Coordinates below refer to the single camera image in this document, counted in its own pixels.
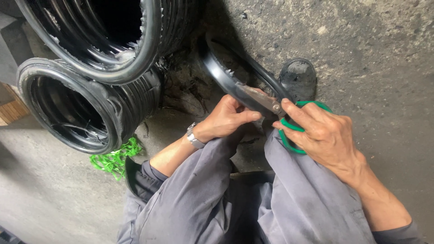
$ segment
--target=hand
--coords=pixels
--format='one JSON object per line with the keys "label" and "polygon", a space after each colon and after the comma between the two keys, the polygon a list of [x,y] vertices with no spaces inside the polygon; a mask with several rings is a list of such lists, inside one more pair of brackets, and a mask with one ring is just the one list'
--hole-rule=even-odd
{"label": "hand", "polygon": [[216,137],[232,134],[240,125],[258,120],[259,112],[250,111],[230,95],[222,97],[211,114],[193,128],[197,140],[207,143]]}
{"label": "hand", "polygon": [[363,154],[354,146],[351,119],[329,113],[313,102],[300,109],[283,99],[282,108],[305,132],[291,130],[280,122],[274,122],[273,127],[283,129],[291,141],[334,172],[341,181],[357,184],[368,166]]}

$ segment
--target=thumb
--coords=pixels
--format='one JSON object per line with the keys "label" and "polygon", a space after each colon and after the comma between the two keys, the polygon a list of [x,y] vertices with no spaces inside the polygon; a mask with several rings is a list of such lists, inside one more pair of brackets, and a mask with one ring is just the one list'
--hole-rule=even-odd
{"label": "thumb", "polygon": [[284,125],[280,121],[276,121],[273,123],[273,127],[276,129],[283,129],[286,137],[288,137],[291,141],[296,143],[298,146],[302,144],[303,132],[292,130]]}
{"label": "thumb", "polygon": [[234,114],[234,120],[237,124],[242,125],[262,118],[261,113],[256,111],[246,110],[241,113]]}

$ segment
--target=wooden board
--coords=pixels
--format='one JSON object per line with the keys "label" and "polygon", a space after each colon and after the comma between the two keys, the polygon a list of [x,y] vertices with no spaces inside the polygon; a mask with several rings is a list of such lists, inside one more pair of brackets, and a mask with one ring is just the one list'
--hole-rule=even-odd
{"label": "wooden board", "polygon": [[11,99],[8,98],[8,100],[12,100],[11,102],[0,104],[0,126],[8,125],[29,114],[29,110],[27,109],[26,105],[9,87],[9,85],[0,84],[0,90],[3,90],[1,94],[9,94]]}

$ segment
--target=green scissor handle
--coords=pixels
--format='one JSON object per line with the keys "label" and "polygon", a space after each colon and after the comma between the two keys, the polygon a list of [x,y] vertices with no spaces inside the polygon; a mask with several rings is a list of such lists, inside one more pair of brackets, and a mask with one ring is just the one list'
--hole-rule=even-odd
{"label": "green scissor handle", "polygon": [[[306,105],[306,104],[308,104],[308,103],[310,103],[310,102],[313,102],[313,103],[315,103],[318,107],[322,108],[323,110],[332,113],[332,110],[331,110],[331,109],[330,109],[326,104],[324,104],[324,103],[322,103],[322,102],[318,102],[318,101],[296,102],[296,105],[299,105],[299,106],[302,106],[302,107],[303,107],[304,105]],[[304,132],[304,129],[303,129],[303,128],[298,127],[298,126],[295,126],[295,125],[292,125],[292,124],[289,124],[289,123],[286,121],[285,118],[281,118],[280,122],[282,123],[282,125],[284,125],[284,126],[290,128],[290,129],[293,129],[293,130],[295,130],[295,131],[299,131],[299,132]],[[289,149],[290,151],[293,151],[293,152],[295,152],[295,153],[306,154],[305,151],[300,150],[300,149],[296,149],[296,148],[294,148],[293,146],[290,145],[290,143],[289,143],[289,141],[288,141],[288,138],[286,137],[285,132],[284,132],[282,129],[279,129],[279,135],[280,135],[280,138],[282,139],[283,145],[284,145],[287,149]]]}

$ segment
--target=green plastic strap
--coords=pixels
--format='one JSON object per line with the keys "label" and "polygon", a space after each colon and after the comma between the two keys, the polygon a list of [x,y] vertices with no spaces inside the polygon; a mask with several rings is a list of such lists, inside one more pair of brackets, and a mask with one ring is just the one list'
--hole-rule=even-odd
{"label": "green plastic strap", "polygon": [[[306,105],[306,104],[308,104],[308,103],[310,103],[310,102],[313,102],[313,103],[315,103],[318,107],[322,108],[323,110],[332,113],[332,110],[331,110],[331,109],[330,109],[326,104],[324,104],[324,103],[322,103],[322,102],[318,102],[318,101],[303,101],[303,102],[296,102],[296,105],[299,105],[299,106],[302,106],[302,107],[303,107],[304,105]],[[298,126],[296,126],[296,125],[289,124],[289,123],[286,121],[285,118],[281,118],[280,122],[282,123],[282,125],[284,125],[285,127],[290,128],[290,129],[292,129],[292,130],[299,131],[299,132],[304,132],[304,131],[305,131],[302,127],[298,127]],[[290,145],[290,143],[289,143],[289,141],[288,141],[288,138],[286,137],[285,132],[284,132],[282,129],[279,129],[279,135],[280,135],[280,138],[282,139],[283,145],[284,145],[287,149],[289,149],[290,151],[293,151],[293,152],[295,152],[295,153],[306,154],[305,151],[300,150],[300,149],[296,149],[296,148],[294,148],[293,146]]]}
{"label": "green plastic strap", "polygon": [[111,173],[117,181],[125,178],[125,159],[137,155],[141,147],[137,145],[135,138],[129,141],[114,152],[103,155],[92,155],[89,157],[90,163],[98,170]]}

